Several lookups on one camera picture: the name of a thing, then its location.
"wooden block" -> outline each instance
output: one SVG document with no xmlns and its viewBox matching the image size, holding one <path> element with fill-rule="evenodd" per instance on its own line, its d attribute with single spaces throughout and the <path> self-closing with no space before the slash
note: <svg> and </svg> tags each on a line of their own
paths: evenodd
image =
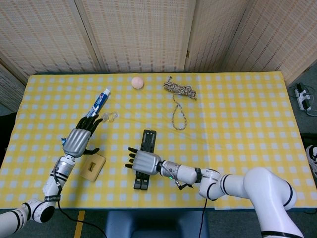
<svg viewBox="0 0 317 238">
<path fill-rule="evenodd" d="M 80 171 L 80 176 L 94 182 L 105 161 L 104 157 L 97 154 L 87 156 L 85 164 Z"/>
</svg>

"white shoe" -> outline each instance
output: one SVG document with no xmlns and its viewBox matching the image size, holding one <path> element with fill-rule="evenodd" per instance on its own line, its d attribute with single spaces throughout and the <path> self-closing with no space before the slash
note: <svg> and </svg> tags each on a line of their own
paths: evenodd
<svg viewBox="0 0 317 238">
<path fill-rule="evenodd" d="M 317 178 L 317 145 L 310 145 L 306 148 L 308 163 L 313 169 L 313 174 Z"/>
</svg>

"pink ball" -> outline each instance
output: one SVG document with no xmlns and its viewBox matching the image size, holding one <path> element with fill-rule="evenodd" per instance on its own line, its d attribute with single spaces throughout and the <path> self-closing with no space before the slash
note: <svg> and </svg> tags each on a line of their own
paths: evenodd
<svg viewBox="0 0 317 238">
<path fill-rule="evenodd" d="M 143 87 L 144 82 L 143 79 L 141 77 L 134 77 L 131 81 L 132 87 L 134 87 L 135 89 L 140 89 Z"/>
</svg>

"toothpaste cap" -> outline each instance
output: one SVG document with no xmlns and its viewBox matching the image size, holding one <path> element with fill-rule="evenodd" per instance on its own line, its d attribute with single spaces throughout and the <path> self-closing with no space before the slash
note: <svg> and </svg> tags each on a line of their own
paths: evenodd
<svg viewBox="0 0 317 238">
<path fill-rule="evenodd" d="M 106 94 L 107 96 L 109 96 L 110 90 L 106 88 L 106 90 L 104 90 L 104 94 Z"/>
</svg>

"toothpaste tube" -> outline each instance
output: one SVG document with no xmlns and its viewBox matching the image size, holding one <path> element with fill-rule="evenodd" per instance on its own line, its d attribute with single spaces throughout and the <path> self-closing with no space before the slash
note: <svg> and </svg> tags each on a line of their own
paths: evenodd
<svg viewBox="0 0 317 238">
<path fill-rule="evenodd" d="M 87 113 L 86 117 L 93 117 L 94 115 L 98 114 L 100 109 L 103 107 L 104 103 L 106 102 L 109 94 L 110 94 L 110 90 L 106 88 L 106 90 L 104 90 L 99 95 L 95 104 L 91 107 L 90 111 Z"/>
</svg>

